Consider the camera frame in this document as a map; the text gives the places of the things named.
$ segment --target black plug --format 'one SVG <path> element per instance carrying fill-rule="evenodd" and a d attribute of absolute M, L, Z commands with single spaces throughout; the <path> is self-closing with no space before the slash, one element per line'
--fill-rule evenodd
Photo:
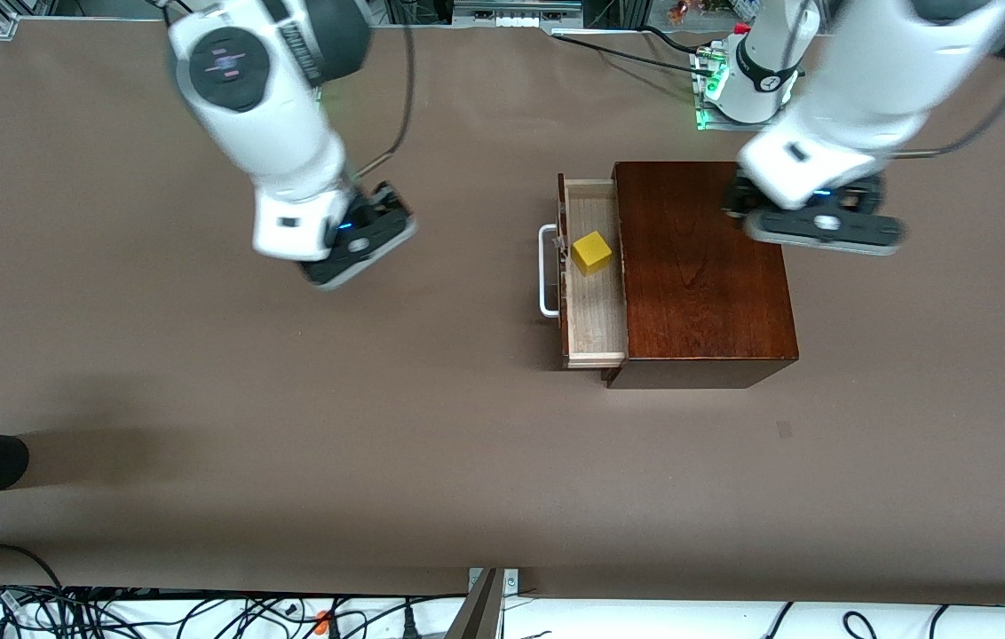
<path fill-rule="evenodd" d="M 404 639 L 420 639 L 420 631 L 416 630 L 416 613 L 412 611 L 412 599 L 405 599 L 404 608 Z"/>

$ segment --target brown wooden box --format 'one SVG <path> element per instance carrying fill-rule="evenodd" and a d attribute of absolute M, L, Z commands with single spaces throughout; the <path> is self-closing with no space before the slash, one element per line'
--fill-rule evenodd
<path fill-rule="evenodd" d="M 559 176 L 559 302 L 568 369 L 609 388 L 747 388 L 798 360 L 782 251 L 722 213 L 735 163 L 619 163 Z M 613 263 L 585 277 L 568 246 L 601 231 Z"/>

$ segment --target brown table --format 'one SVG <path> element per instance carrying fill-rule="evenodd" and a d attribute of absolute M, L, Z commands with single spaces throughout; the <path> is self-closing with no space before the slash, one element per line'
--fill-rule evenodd
<path fill-rule="evenodd" d="M 696 133 L 680 73 L 421 31 L 412 133 L 373 177 L 420 233 L 325 294 L 252 252 L 249 182 L 164 40 L 27 20 L 0 43 L 0 432 L 36 459 L 0 541 L 105 585 L 457 590 L 501 564 L 569 596 L 1005 600 L 1005 120 L 887 172 L 897 255 L 787 249 L 796 365 L 609 392 L 557 369 L 536 230 L 560 171 L 735 157 L 745 135 Z M 402 76 L 382 31 L 328 89 L 358 164 Z M 918 145 L 1004 87 L 986 62 Z"/>

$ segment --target yellow block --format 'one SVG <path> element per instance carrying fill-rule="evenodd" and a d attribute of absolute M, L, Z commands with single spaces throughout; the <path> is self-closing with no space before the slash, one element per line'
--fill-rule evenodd
<path fill-rule="evenodd" d="M 613 259 L 613 250 L 605 243 L 605 238 L 600 233 L 593 231 L 573 243 L 570 255 L 581 274 L 592 275 Z"/>

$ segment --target white handle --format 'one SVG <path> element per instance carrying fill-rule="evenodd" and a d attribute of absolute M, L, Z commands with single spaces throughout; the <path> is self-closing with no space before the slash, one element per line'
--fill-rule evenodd
<path fill-rule="evenodd" d="M 547 224 L 538 230 L 538 308 L 543 315 L 557 316 L 559 311 L 546 306 L 546 232 L 559 231 L 557 224 Z"/>

